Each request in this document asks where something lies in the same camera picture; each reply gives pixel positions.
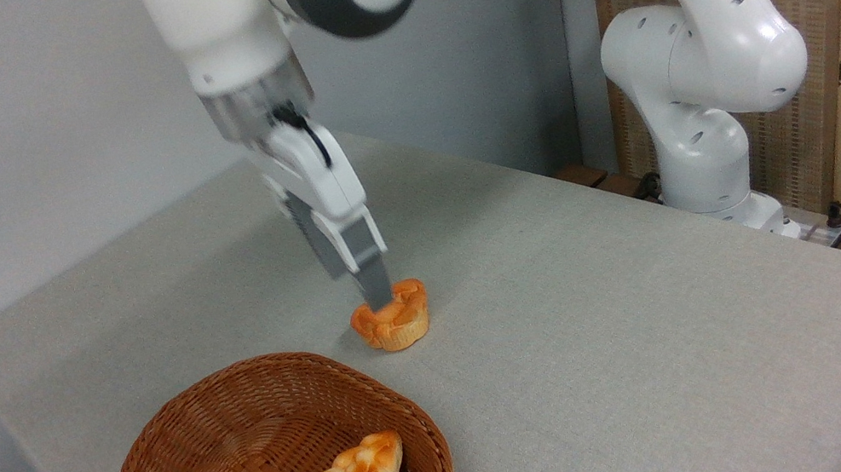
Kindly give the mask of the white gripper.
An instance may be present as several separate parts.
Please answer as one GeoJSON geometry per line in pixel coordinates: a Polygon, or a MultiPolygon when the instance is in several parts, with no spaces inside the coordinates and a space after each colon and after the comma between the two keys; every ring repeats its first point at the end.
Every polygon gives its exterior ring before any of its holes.
{"type": "Polygon", "coordinates": [[[330,279],[348,269],[314,214],[342,231],[356,271],[351,273],[367,307],[374,313],[394,300],[375,221],[366,192],[335,137],[311,118],[278,122],[252,140],[253,163],[289,213],[330,279]]]}

